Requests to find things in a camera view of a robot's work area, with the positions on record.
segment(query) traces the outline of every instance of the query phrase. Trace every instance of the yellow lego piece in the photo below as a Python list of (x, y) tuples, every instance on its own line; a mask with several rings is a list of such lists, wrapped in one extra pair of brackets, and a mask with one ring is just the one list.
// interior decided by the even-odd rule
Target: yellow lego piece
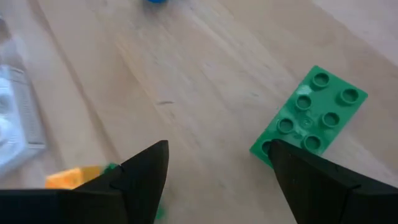
[(74, 189), (101, 175), (103, 167), (89, 166), (65, 170), (46, 178), (46, 189)]

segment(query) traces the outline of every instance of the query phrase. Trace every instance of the black robotic claw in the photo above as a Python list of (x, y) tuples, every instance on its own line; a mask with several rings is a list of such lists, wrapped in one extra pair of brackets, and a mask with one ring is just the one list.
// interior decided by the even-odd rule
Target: black robotic claw
[(398, 223), (398, 189), (273, 140), (268, 152), (298, 224)]
[(0, 190), (0, 223), (153, 223), (168, 165), (159, 141), (74, 190)]

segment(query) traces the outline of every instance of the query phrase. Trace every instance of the wood grain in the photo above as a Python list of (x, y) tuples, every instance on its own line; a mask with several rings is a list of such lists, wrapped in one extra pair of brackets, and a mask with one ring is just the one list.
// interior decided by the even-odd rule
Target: wood grain
[[(385, 15), (371, 14), (376, 6)], [(15, 45), (1, 58), (27, 70), (51, 143), (2, 187), (38, 186), (48, 172), (123, 161), (168, 139), (164, 222), (294, 223), (272, 170), (249, 148), (313, 65), (369, 93), (324, 157), (398, 186), (397, 8), (0, 1)]]

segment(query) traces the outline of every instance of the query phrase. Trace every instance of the lego stud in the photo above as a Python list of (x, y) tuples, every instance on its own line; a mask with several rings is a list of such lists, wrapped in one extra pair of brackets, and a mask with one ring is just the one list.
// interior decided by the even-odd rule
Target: lego stud
[(317, 152), (321, 148), (321, 139), (315, 135), (308, 135), (303, 139), (302, 147), (308, 151)]
[(358, 91), (349, 88), (340, 92), (339, 99), (344, 105), (353, 105), (359, 98)]
[(330, 77), (326, 73), (318, 73), (312, 78), (312, 85), (315, 89), (322, 89), (329, 85)]
[(294, 122), (288, 118), (280, 119), (276, 125), (276, 128), (281, 134), (288, 134), (293, 131)]
[(266, 155), (268, 155), (270, 146), (271, 146), (270, 140), (266, 140), (264, 143), (262, 143), (261, 149)]
[(296, 100), (296, 108), (300, 111), (308, 110), (311, 107), (312, 100), (308, 95), (301, 95)]
[(334, 128), (338, 125), (340, 122), (340, 117), (336, 113), (325, 113), (321, 117), (321, 122), (323, 125), (325, 125), (328, 128)]

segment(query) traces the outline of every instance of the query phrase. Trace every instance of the light wood floor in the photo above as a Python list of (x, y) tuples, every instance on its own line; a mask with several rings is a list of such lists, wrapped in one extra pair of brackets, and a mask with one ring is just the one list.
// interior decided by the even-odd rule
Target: light wood floor
[(395, 0), (1, 0), (1, 61), (32, 80), (49, 149), (0, 187), (168, 139), (164, 222), (295, 223), (249, 148), (313, 65), (369, 93), (324, 157), (398, 187), (397, 12)]

